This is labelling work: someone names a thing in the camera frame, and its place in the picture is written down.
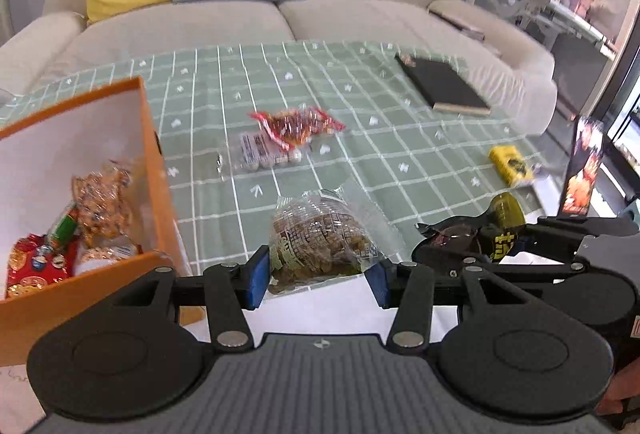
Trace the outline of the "green checked tablecloth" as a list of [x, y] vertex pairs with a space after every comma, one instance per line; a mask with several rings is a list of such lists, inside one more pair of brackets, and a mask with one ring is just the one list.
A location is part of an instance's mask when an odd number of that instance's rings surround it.
[[283, 199], [359, 185], [415, 244], [416, 223], [478, 214], [506, 189], [489, 160], [542, 154], [500, 109], [432, 109], [387, 42], [209, 46], [66, 73], [1, 106], [10, 124], [114, 81], [143, 82], [194, 272], [243, 263]]

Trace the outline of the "red meat snack packet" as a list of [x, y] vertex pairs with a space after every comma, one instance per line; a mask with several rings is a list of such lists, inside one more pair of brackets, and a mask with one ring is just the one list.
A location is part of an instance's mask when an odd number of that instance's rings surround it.
[[314, 136], [341, 133], [346, 125], [318, 107], [286, 109], [279, 112], [253, 111], [268, 137], [284, 151], [292, 151], [311, 142]]

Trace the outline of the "green label snack packet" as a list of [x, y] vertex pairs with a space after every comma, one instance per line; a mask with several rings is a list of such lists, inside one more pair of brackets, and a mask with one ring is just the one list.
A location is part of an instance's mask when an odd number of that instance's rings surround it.
[[50, 261], [56, 254], [63, 253], [74, 241], [77, 227], [78, 209], [75, 203], [70, 203], [44, 235], [43, 258]]

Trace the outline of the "white pill blister packet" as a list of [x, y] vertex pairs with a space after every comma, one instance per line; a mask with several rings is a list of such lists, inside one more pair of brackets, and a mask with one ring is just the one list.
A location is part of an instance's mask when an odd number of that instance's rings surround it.
[[262, 131], [239, 134], [236, 153], [239, 166], [250, 172], [261, 168], [297, 164], [303, 160], [300, 150], [284, 151]]

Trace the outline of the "red cookie snack bag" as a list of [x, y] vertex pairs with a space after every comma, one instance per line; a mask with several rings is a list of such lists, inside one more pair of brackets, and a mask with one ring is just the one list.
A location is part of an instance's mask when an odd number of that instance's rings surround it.
[[6, 271], [6, 298], [42, 290], [74, 276], [79, 238], [54, 250], [46, 236], [28, 235], [12, 246]]

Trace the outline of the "beige sofa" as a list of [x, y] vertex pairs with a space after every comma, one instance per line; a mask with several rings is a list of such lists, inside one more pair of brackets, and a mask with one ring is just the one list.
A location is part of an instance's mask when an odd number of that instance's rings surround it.
[[469, 80], [526, 135], [543, 133], [558, 88], [554, 58], [533, 38], [463, 0], [223, 0], [141, 7], [93, 24], [86, 0], [45, 0], [1, 49], [8, 102], [55, 79], [175, 50], [293, 41], [420, 47], [463, 59]]

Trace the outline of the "black notebook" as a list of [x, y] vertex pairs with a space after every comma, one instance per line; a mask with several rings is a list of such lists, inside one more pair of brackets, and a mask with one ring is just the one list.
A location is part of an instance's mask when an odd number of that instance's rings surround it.
[[491, 108], [450, 64], [401, 53], [397, 53], [395, 59], [433, 110], [490, 116]]

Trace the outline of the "orange peanut snack bag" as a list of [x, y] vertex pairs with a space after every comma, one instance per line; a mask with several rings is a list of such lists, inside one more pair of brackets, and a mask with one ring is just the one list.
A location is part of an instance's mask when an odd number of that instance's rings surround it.
[[72, 178], [78, 225], [88, 248], [128, 235], [132, 209], [126, 192], [131, 181], [130, 169], [114, 161], [104, 163], [99, 171]]

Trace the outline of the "red noodle snack bag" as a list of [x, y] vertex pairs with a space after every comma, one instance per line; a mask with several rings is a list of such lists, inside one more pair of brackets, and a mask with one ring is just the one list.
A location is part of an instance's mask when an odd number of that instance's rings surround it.
[[85, 249], [75, 263], [74, 275], [80, 276], [86, 272], [93, 272], [97, 269], [112, 266], [138, 254], [138, 247], [131, 243]]

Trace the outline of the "black yellow snack bag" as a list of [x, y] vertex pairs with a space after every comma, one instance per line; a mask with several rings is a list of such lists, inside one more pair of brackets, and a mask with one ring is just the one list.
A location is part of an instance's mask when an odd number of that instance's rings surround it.
[[525, 225], [520, 202], [510, 192], [502, 192], [480, 215], [452, 216], [434, 225], [416, 223], [416, 230], [430, 246], [482, 254], [497, 263], [511, 251]]

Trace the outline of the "brown nut snack bag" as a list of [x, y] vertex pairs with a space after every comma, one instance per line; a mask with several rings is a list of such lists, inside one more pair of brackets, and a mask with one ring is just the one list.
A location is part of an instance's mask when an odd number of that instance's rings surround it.
[[281, 197], [270, 220], [269, 292], [357, 276], [396, 252], [393, 227], [358, 185]]

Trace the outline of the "yellow tissue pack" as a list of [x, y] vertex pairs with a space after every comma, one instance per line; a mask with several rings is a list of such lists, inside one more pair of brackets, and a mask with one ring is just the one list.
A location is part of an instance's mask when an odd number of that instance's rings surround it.
[[515, 146], [492, 147], [489, 150], [488, 158], [495, 165], [498, 175], [509, 188], [533, 185], [534, 173]]

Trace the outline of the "orange storage box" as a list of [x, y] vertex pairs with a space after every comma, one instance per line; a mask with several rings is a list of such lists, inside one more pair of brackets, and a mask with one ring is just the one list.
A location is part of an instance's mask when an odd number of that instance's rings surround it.
[[2, 126], [2, 366], [164, 265], [192, 272], [141, 78]]

